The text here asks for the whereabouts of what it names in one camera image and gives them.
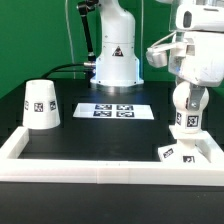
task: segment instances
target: wall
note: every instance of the wall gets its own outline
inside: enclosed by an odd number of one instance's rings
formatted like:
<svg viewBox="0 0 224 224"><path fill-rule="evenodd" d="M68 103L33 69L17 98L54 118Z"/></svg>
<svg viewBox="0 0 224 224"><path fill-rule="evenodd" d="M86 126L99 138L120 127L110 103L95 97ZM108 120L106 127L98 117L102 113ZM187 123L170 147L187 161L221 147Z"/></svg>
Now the wall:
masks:
<svg viewBox="0 0 224 224"><path fill-rule="evenodd" d="M69 0L69 18L75 60L86 60L84 33L76 5ZM120 0L122 7L136 18L136 55L141 57L141 1ZM167 69L150 67L145 52L153 42L168 34L170 5L154 0L144 1L143 75L145 80L173 80ZM0 97L26 79L40 77L51 68L71 62L65 20L65 0L1 0L0 1ZM101 50L100 16L97 11L88 16L94 50ZM72 73L61 74L73 78Z"/></svg>

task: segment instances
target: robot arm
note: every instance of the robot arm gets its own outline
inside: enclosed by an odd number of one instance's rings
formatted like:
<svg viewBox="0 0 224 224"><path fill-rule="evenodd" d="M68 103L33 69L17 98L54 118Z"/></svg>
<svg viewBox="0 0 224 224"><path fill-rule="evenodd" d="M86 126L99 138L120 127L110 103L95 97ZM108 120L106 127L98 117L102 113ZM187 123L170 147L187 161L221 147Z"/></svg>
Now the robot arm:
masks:
<svg viewBox="0 0 224 224"><path fill-rule="evenodd" d="M175 0L172 43L153 45L146 56L150 65L161 67L167 64L165 51L170 50L170 73L195 85L216 87L224 77L224 8L218 1L190 2Z"/></svg>

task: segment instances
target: black tabletop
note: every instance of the black tabletop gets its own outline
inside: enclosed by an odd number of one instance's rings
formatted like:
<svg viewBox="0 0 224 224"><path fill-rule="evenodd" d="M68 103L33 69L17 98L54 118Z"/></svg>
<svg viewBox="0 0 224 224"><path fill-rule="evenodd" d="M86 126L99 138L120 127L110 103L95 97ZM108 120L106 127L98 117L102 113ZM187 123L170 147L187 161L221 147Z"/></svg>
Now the black tabletop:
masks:
<svg viewBox="0 0 224 224"><path fill-rule="evenodd" d="M172 82L105 93L85 80L54 80L61 124L30 130L21 159L158 161L159 146L174 143ZM0 101L1 144L22 124L24 84ZM224 149L221 96L209 89L202 128ZM73 118L78 103L146 104L155 120ZM1 223L223 223L223 187L114 184L0 183Z"/></svg>

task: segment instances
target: paper cup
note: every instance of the paper cup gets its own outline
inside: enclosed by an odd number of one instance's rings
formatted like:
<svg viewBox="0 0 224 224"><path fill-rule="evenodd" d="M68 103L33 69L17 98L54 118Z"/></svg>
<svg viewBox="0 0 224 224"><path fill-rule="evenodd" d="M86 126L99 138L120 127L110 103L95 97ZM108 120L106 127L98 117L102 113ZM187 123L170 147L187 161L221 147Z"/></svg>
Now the paper cup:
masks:
<svg viewBox="0 0 224 224"><path fill-rule="evenodd" d="M49 129L60 124L54 83L50 80L31 80L26 83L23 126L30 129Z"/></svg>

